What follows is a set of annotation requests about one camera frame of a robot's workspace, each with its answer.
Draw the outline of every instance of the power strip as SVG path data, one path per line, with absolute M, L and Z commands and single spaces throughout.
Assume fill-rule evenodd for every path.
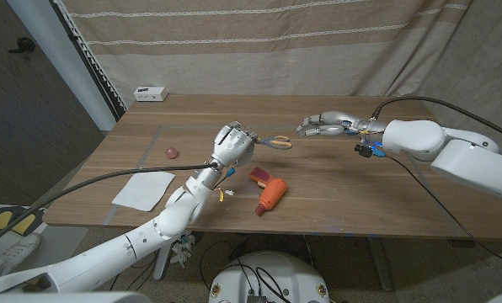
M 167 97 L 165 87 L 139 87 L 135 92 L 137 101 L 163 101 Z

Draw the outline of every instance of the scissors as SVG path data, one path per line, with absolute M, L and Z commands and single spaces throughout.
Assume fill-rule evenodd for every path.
M 292 148 L 292 143 L 290 143 L 290 140 L 287 136 L 275 136 L 275 137 L 269 137 L 269 138 L 257 138 L 256 143 L 258 144 L 264 144 L 269 147 L 277 148 L 277 149 L 291 149 Z

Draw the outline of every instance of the robotic arm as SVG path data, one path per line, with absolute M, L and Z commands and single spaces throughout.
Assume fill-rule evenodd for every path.
M 440 127 L 433 121 L 393 120 L 383 123 L 329 111 L 312 115 L 296 129 L 298 136 L 356 136 L 356 151 L 364 157 L 381 147 L 386 152 L 407 152 L 429 163 L 442 177 L 502 198 L 502 155 L 487 136 Z
M 199 217 L 225 167 L 242 166 L 251 160 L 257 134 L 242 130 L 238 122 L 224 126 L 214 140 L 213 164 L 190 177 L 170 196 L 155 218 L 73 258 L 0 277 L 0 293 L 22 288 L 27 281 L 45 292 L 76 293 L 94 290 L 133 263 L 162 246 L 176 241 L 188 224 Z

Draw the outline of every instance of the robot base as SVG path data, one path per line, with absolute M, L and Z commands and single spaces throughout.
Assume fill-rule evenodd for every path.
M 265 269 L 275 279 L 285 298 L 290 302 L 329 302 L 328 289 L 324 279 L 309 264 L 299 258 L 283 252 L 252 252 L 240 258 L 240 262 L 253 270 L 257 267 Z M 237 260 L 228 266 L 238 264 Z M 262 296 L 259 298 L 259 283 L 249 268 L 243 268 L 254 289 L 254 298 L 248 281 L 240 266 L 231 266 L 221 271 L 211 284 L 210 303 L 235 302 L 282 302 L 264 283 L 261 282 Z M 260 271 L 260 276 L 277 292 L 277 286 L 268 275 Z

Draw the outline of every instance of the wooden table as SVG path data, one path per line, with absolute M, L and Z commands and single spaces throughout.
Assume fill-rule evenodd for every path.
M 201 164 L 223 125 L 237 120 L 260 136 L 284 135 L 293 148 L 257 145 L 253 161 L 222 183 L 234 196 L 214 194 L 192 231 L 268 232 L 377 237 L 465 237 L 437 203 L 395 162 L 364 158 L 355 138 L 297 138 L 310 114 L 344 111 L 367 118 L 387 98 L 294 96 L 168 96 L 161 103 L 135 102 L 85 162 L 69 185 L 121 169 Z M 381 120 L 432 120 L 420 102 L 388 105 Z M 170 160 L 165 150 L 179 156 Z M 409 167 L 403 155 L 395 156 Z M 273 211 L 258 217 L 261 189 L 248 178 L 259 166 L 283 178 L 288 190 Z M 480 238 L 502 239 L 502 200 L 451 183 L 420 165 L 442 202 Z M 158 215 L 170 194 L 194 172 L 175 172 L 166 194 L 150 212 L 123 206 L 108 214 L 130 176 L 107 179 L 54 202 L 44 216 L 55 226 L 135 227 Z

